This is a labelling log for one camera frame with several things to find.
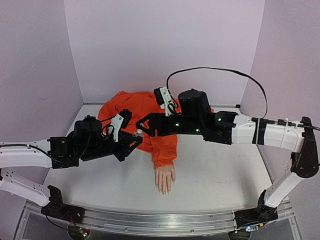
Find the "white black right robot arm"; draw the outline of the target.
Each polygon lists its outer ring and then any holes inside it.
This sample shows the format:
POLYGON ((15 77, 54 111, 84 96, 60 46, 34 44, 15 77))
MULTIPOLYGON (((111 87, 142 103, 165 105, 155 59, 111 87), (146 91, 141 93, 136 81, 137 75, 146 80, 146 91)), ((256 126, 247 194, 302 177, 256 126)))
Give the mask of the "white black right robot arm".
POLYGON ((250 117, 234 111, 212 112, 207 95, 195 89, 178 95, 180 113, 167 88, 154 90, 156 102, 164 113, 149 113, 136 127, 150 137, 202 135, 204 141, 225 145, 253 144, 291 151, 291 165, 259 198, 257 212, 276 209, 303 180, 319 171, 315 126, 310 118, 300 121, 250 117))

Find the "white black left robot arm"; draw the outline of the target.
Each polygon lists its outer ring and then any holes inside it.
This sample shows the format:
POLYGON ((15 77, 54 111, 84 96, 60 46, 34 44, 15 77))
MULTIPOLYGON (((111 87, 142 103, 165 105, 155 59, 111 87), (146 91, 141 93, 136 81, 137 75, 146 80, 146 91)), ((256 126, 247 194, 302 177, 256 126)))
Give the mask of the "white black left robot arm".
POLYGON ((0 188, 30 200, 49 210, 56 218, 68 213, 61 191, 51 185, 36 184, 17 176, 12 167, 42 167, 66 169, 107 156, 120 162, 143 142, 141 130, 131 134, 122 131, 125 123, 113 122, 107 126, 92 116, 78 120, 67 136, 50 137, 35 143, 2 143, 0 145, 0 188))

